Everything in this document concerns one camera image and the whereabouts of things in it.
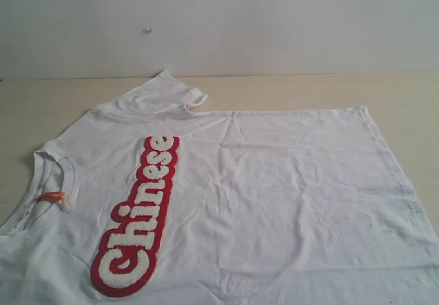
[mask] white t-shirt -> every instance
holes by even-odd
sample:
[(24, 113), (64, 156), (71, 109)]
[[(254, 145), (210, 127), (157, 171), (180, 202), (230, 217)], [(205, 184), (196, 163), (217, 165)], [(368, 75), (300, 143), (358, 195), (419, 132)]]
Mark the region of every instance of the white t-shirt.
[(366, 107), (205, 99), (163, 71), (37, 151), (0, 303), (438, 303), (438, 239)]

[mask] sleeve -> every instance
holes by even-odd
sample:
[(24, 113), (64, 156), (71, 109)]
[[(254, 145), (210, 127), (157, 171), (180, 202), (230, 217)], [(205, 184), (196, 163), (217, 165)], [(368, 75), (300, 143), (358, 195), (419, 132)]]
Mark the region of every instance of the sleeve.
[(206, 98), (207, 95), (199, 89), (186, 86), (164, 70), (155, 78), (96, 108), (117, 115), (145, 115), (170, 111), (179, 106), (194, 108)]

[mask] table surface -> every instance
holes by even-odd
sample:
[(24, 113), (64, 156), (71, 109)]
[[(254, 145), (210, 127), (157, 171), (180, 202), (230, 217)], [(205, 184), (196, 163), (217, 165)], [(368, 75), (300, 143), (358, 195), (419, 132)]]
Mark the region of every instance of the table surface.
[[(24, 196), (32, 153), (89, 108), (147, 79), (0, 82), (0, 224)], [(209, 95), (194, 111), (368, 106), (439, 234), (439, 72), (179, 78)]]

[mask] white wall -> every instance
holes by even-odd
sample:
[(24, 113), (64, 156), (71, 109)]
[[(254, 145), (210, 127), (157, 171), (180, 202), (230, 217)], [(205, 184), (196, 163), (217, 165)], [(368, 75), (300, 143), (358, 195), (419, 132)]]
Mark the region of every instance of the white wall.
[(164, 68), (177, 76), (439, 69), (439, 0), (0, 0), (0, 77)]

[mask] orange tag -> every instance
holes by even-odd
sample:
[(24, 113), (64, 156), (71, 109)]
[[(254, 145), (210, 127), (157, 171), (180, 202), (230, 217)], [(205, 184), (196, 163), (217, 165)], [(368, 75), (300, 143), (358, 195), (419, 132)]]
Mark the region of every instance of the orange tag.
[(36, 198), (36, 201), (39, 202), (41, 200), (46, 200), (52, 203), (58, 202), (64, 197), (66, 193), (58, 191), (58, 192), (46, 192)]

